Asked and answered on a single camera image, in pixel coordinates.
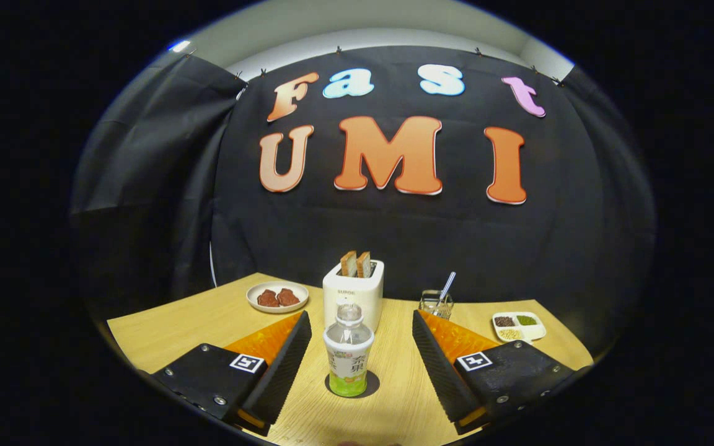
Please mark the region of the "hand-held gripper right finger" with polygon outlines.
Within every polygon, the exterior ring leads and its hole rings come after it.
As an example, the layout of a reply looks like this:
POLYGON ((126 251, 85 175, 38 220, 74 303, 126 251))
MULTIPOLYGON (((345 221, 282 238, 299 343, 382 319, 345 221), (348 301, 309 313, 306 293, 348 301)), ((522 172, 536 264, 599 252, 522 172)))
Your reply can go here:
POLYGON ((422 310, 413 338, 458 434, 510 423, 581 376, 525 341, 499 344, 422 310))

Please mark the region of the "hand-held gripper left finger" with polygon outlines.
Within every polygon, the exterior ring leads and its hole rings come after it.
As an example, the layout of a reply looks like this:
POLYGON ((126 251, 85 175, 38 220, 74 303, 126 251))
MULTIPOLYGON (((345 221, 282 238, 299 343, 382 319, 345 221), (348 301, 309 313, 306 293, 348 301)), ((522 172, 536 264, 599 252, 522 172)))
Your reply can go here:
POLYGON ((225 348, 199 344, 151 376, 211 417, 267 435, 311 336, 308 313, 302 311, 225 348))

